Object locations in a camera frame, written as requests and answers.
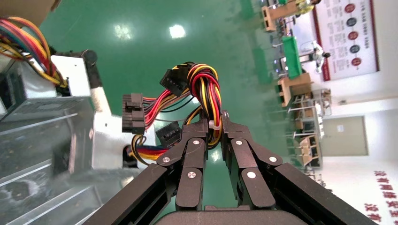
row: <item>power supply unit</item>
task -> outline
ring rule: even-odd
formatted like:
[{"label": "power supply unit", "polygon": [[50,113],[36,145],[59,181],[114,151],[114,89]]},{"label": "power supply unit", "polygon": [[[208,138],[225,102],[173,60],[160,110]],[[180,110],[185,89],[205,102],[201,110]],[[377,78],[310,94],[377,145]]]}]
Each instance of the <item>power supply unit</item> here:
[{"label": "power supply unit", "polygon": [[26,62],[0,59],[1,122],[62,116],[65,110],[91,96],[82,58],[54,55],[51,60],[68,81],[67,96]]}]

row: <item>wiring harness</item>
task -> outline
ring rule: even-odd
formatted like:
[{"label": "wiring harness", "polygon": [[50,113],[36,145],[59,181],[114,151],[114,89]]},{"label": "wiring harness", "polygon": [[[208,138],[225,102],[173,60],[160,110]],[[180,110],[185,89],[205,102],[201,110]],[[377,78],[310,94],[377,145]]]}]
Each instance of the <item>wiring harness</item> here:
[{"label": "wiring harness", "polygon": [[[127,127],[129,129],[124,127],[123,131],[143,134],[144,130],[147,130],[154,123],[159,113],[174,112],[196,98],[200,105],[188,114],[183,121],[183,125],[192,123],[194,118],[203,110],[209,121],[208,148],[215,148],[220,142],[222,132],[222,104],[216,70],[204,63],[186,62],[169,69],[161,84],[167,89],[156,98],[138,97],[134,94],[131,94],[131,97],[128,96],[130,98],[123,97],[123,124],[133,124],[133,127]],[[182,103],[187,98],[189,100],[180,107],[166,110]],[[142,124],[143,127],[134,127],[137,124]],[[130,154],[144,164],[146,163],[142,160],[143,158],[156,160],[168,150],[165,146],[155,147],[155,149],[150,148],[144,146],[144,142],[144,136],[141,134],[135,135],[131,143],[133,147]]]},{"label": "wiring harness", "polygon": [[[22,27],[26,27],[36,37],[24,31]],[[15,16],[0,17],[0,54],[27,62],[38,75],[56,86],[68,86],[67,81],[51,62],[50,48],[43,34],[36,25],[26,19]],[[31,59],[36,60],[40,69],[33,65]]]}]

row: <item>white cable tie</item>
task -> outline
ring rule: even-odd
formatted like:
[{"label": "white cable tie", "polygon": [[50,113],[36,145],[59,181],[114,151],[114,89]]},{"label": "white cable tie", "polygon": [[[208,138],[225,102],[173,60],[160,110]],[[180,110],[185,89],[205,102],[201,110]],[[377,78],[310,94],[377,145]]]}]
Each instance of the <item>white cable tie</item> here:
[{"label": "white cable tie", "polygon": [[216,125],[214,124],[214,120],[210,120],[210,121],[209,121],[209,128],[210,128],[210,129],[213,129],[213,130],[220,130],[220,129],[221,129],[221,124],[218,125],[218,126],[216,126]]}]

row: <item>wire bundle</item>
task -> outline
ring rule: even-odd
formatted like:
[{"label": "wire bundle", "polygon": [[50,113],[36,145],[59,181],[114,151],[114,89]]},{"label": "wire bundle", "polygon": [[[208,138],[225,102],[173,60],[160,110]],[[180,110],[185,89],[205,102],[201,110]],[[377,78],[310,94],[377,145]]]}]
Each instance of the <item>wire bundle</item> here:
[{"label": "wire bundle", "polygon": [[[150,98],[150,97],[143,97],[143,103],[146,105],[144,107],[144,113],[145,113],[145,129],[148,129],[153,122],[156,119],[156,116],[163,110],[168,107],[172,107],[172,105],[178,104],[181,100],[184,100],[186,97],[190,95],[188,90],[185,90],[183,94],[179,97],[176,95],[172,94],[169,90],[163,91],[159,97],[157,98]],[[192,98],[186,102],[183,106],[188,104]]]},{"label": "wire bundle", "polygon": [[[38,39],[20,27],[26,27]],[[0,54],[15,60],[23,60],[41,77],[62,88],[68,83],[51,62],[50,48],[41,31],[28,20],[20,17],[0,17]],[[29,61],[34,58],[41,70]]]},{"label": "wire bundle", "polygon": [[[188,117],[184,120],[183,125],[190,124],[192,119],[195,118],[201,109],[204,109],[205,115],[209,121],[214,124],[212,132],[209,135],[209,148],[214,148],[221,137],[221,95],[220,86],[218,84],[218,75],[216,70],[211,66],[203,63],[186,62],[183,65],[189,65],[189,72],[187,75],[188,88],[183,91],[179,97],[172,94],[169,90],[163,91],[157,98],[143,97],[145,112],[145,129],[148,129],[155,121],[156,116],[160,112],[168,113],[173,112],[187,105],[193,98],[197,98],[200,106],[193,110]],[[163,111],[168,107],[183,101],[189,95],[193,97],[178,107],[170,111]]]},{"label": "wire bundle", "polygon": [[221,95],[218,75],[214,68],[207,64],[193,64],[188,72],[188,88],[192,96],[200,102],[200,106],[188,115],[184,124],[190,124],[193,118],[203,109],[207,119],[213,126],[209,126],[209,149],[217,146],[221,138]]},{"label": "wire bundle", "polygon": [[147,146],[143,145],[146,141],[146,137],[142,135],[134,135],[131,141],[131,152],[128,152],[129,156],[135,157],[139,162],[149,165],[143,159],[149,159],[156,161],[159,156],[165,153],[168,149],[161,146]]}]

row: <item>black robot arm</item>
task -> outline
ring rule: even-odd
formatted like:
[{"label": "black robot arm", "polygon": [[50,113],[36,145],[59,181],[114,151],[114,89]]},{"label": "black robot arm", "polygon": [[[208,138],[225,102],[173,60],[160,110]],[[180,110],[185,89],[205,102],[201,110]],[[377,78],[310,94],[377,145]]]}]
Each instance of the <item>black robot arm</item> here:
[{"label": "black robot arm", "polygon": [[184,125],[181,141],[102,206],[85,225],[148,225],[176,195],[176,210],[157,225],[375,225],[282,158],[253,141],[247,126],[222,112],[222,158],[237,208],[202,210],[208,121]]}]

